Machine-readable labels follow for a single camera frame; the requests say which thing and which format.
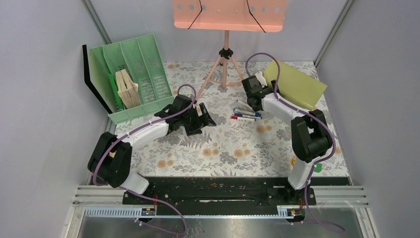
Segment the yellow-green drawer cabinet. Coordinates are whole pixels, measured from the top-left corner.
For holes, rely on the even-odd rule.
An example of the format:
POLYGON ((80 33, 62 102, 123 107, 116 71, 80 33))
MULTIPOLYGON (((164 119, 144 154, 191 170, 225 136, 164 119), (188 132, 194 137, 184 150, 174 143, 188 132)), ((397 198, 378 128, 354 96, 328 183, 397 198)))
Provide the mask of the yellow-green drawer cabinet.
POLYGON ((268 86, 273 88, 272 81, 280 74, 278 81, 280 95, 301 108, 313 109, 327 89, 327 85, 284 62, 280 61, 279 65, 280 70, 272 61, 263 71, 268 86))

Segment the purple 52-storey treehouse book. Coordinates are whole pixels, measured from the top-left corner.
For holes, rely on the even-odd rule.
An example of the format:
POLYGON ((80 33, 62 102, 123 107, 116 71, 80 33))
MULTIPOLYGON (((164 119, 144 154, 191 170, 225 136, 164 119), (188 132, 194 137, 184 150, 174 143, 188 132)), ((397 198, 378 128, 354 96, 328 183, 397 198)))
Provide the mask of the purple 52-storey treehouse book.
POLYGON ((125 84, 123 75, 121 71, 117 71, 115 73, 115 79, 116 79, 116 84, 118 87, 118 95, 120 96, 121 100, 123 101, 124 105, 126 106, 126 108, 132 108, 133 107, 133 103, 131 101, 131 97, 129 95, 127 86, 125 84))

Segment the green plastic folder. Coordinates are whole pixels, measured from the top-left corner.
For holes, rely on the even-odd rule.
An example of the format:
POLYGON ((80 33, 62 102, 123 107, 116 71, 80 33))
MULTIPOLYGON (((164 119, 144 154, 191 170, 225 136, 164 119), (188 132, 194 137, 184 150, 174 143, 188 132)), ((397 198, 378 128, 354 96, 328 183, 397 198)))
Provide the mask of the green plastic folder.
POLYGON ((113 94, 113 96, 115 98, 115 101, 116 101, 116 103, 115 103, 116 107, 117 107, 116 111, 117 112, 122 111, 122 110, 125 109, 125 107, 124 107, 124 104, 123 104, 119 94, 118 94, 115 77, 114 77, 114 75, 112 73, 112 70, 111 70, 110 66, 108 65, 108 62, 107 62, 106 57, 105 57, 105 46, 101 46, 101 55, 102 55, 102 59, 103 59, 103 62, 105 64, 108 79, 109 79, 109 82, 110 82, 110 85, 111 85, 112 94, 113 94))

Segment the white sketch pad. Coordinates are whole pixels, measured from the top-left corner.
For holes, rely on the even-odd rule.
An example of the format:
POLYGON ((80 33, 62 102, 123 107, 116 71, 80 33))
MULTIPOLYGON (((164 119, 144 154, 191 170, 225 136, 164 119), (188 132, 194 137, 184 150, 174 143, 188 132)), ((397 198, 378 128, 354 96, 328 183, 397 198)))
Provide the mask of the white sketch pad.
POLYGON ((84 82, 103 108, 112 114, 116 112, 116 101, 112 94, 101 47, 88 48, 82 45, 84 82))

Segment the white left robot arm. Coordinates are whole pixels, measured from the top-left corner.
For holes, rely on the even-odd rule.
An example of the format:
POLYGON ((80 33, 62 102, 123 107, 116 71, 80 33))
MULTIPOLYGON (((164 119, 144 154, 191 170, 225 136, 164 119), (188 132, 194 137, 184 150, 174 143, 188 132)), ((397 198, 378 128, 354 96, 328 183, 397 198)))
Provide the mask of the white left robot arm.
POLYGON ((177 95, 172 104, 154 114, 151 122, 121 135, 103 133, 87 165, 93 180, 101 179, 113 188, 132 191, 143 204, 151 202, 154 191, 148 187, 149 181, 131 170, 132 152, 181 127, 190 136, 201 134, 205 126, 216 126, 204 103, 199 104, 202 113, 198 114, 193 102, 187 96, 177 95))

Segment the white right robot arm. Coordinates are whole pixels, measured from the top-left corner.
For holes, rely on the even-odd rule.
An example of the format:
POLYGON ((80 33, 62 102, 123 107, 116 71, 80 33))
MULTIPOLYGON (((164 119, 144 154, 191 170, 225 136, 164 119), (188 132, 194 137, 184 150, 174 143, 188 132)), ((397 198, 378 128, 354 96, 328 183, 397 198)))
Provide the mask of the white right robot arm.
POLYGON ((302 189, 310 183, 315 164, 324 159, 330 148, 336 148, 325 116, 320 110, 308 111, 292 104, 256 76, 242 80, 242 85, 247 104, 254 111, 270 113, 290 126, 292 149, 297 160, 288 176, 290 187, 284 190, 284 198, 290 204, 297 204, 304 197, 302 189))

